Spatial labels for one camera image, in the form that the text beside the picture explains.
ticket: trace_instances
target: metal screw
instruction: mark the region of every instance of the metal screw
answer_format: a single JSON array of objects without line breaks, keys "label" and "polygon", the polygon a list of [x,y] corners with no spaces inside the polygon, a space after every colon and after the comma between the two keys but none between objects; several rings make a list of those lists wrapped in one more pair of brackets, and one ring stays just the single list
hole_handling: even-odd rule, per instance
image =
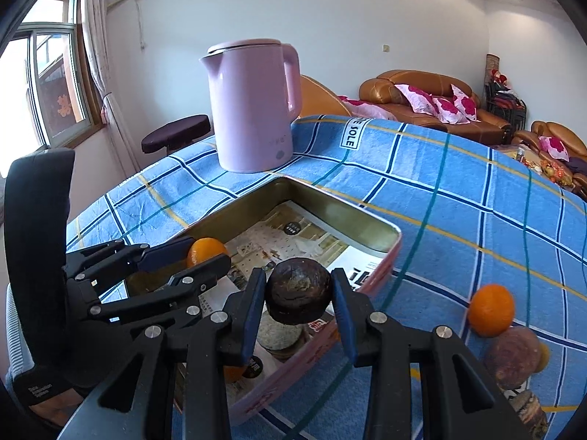
[{"label": "metal screw", "polygon": [[159,326],[149,326],[145,329],[145,336],[149,339],[154,339],[161,334],[161,328]]},{"label": "metal screw", "polygon": [[190,316],[198,316],[198,314],[200,314],[200,308],[197,306],[189,306],[186,309],[186,313],[188,313]]},{"label": "metal screw", "polygon": [[369,315],[369,319],[378,325],[382,325],[385,321],[387,321],[387,315],[385,313],[381,313],[380,311],[374,311]]},{"label": "metal screw", "polygon": [[224,323],[228,319],[228,314],[224,311],[216,311],[215,313],[210,314],[210,320],[213,323]]},{"label": "metal screw", "polygon": [[438,337],[442,337],[443,339],[448,339],[449,337],[452,337],[453,330],[448,326],[438,326],[436,328],[436,335]]}]

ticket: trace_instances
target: black round sticker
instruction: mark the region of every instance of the black round sticker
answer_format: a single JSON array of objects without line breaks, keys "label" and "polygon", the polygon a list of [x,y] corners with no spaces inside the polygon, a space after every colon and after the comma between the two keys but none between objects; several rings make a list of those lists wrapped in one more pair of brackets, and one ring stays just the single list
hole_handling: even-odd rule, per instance
[{"label": "black round sticker", "polygon": [[302,230],[302,226],[297,221],[290,221],[284,226],[284,232],[286,235],[297,235]]},{"label": "black round sticker", "polygon": [[263,363],[256,355],[254,355],[253,357],[251,357],[251,360],[249,361],[249,366],[243,372],[243,377],[245,379],[254,379],[255,377],[259,377],[260,373],[262,372]]}]

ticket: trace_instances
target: stool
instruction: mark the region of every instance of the stool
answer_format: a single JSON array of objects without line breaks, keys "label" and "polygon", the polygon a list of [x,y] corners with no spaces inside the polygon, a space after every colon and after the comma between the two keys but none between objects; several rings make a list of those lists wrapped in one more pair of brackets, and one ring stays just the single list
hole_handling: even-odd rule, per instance
[{"label": "stool", "polygon": [[203,137],[211,130],[206,114],[192,115],[152,131],[141,142],[143,153],[152,154],[164,147],[167,155],[191,145],[194,139]]}]

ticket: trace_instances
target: electric kettle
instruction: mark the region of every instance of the electric kettle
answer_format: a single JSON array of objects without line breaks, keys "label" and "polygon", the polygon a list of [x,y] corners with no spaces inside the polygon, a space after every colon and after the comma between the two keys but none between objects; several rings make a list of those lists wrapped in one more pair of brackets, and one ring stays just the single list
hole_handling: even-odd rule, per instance
[{"label": "electric kettle", "polygon": [[254,173],[293,155],[291,123],[302,110],[298,53],[278,40],[221,43],[200,60],[208,70],[220,165]]}]

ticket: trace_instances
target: kettle lid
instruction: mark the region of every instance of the kettle lid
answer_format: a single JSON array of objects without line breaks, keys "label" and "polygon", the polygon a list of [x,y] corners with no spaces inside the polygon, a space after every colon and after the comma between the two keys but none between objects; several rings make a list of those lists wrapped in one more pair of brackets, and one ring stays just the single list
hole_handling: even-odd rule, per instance
[{"label": "kettle lid", "polygon": [[252,40],[237,40],[237,41],[227,41],[225,43],[215,44],[208,48],[208,54],[215,54],[218,52],[222,52],[225,50],[231,50],[234,48],[238,48],[241,46],[259,46],[259,45],[267,45],[267,44],[279,44],[281,45],[281,41],[279,40],[272,40],[270,38],[257,38]]}]

